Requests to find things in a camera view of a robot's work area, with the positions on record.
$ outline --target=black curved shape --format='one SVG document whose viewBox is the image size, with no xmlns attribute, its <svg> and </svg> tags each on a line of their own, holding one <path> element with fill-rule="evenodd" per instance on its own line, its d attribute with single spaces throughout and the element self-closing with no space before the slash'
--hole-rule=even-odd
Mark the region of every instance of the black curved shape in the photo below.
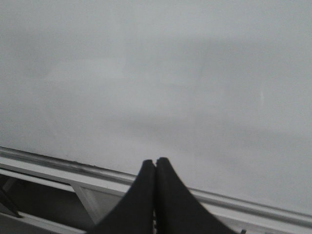
<svg viewBox="0 0 312 234">
<path fill-rule="evenodd" d="M 155 212 L 158 234 L 235 234 L 195 199 L 163 157 L 156 167 Z"/>
<path fill-rule="evenodd" d="M 143 161 L 132 186 L 115 208 L 88 234 L 151 234 L 153 232 L 155 166 Z"/>
</svg>

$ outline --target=whiteboard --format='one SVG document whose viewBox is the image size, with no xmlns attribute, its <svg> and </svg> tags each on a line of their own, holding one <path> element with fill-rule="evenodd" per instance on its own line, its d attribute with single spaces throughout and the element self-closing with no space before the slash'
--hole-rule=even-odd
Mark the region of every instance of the whiteboard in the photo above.
<svg viewBox="0 0 312 234">
<path fill-rule="evenodd" d="M 311 1 L 3 1 L 0 145 L 312 214 Z"/>
</svg>

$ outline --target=gray wall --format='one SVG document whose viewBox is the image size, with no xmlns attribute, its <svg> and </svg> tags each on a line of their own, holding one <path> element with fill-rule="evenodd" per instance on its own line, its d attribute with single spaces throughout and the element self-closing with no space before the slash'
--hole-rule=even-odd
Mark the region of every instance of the gray wall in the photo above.
<svg viewBox="0 0 312 234">
<path fill-rule="evenodd" d="M 311 214 L 312 1 L 2 1 L 0 145 Z"/>
</svg>

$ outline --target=white surface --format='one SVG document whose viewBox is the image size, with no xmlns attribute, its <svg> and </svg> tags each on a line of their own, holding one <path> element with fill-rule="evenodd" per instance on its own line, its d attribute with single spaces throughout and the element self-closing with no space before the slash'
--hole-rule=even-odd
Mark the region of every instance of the white surface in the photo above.
<svg viewBox="0 0 312 234">
<path fill-rule="evenodd" d="M 311 214 L 311 1 L 4 1 L 0 145 Z"/>
</svg>

